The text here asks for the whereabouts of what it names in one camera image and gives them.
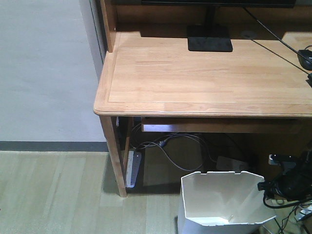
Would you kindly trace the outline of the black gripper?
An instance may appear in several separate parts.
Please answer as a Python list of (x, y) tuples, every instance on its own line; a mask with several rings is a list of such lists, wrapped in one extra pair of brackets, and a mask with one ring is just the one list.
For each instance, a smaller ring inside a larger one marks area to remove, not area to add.
[[(259, 191), (269, 191), (271, 182), (259, 182)], [(271, 192), (288, 201), (303, 200), (312, 195), (312, 171), (291, 170), (280, 176), (274, 183)]]

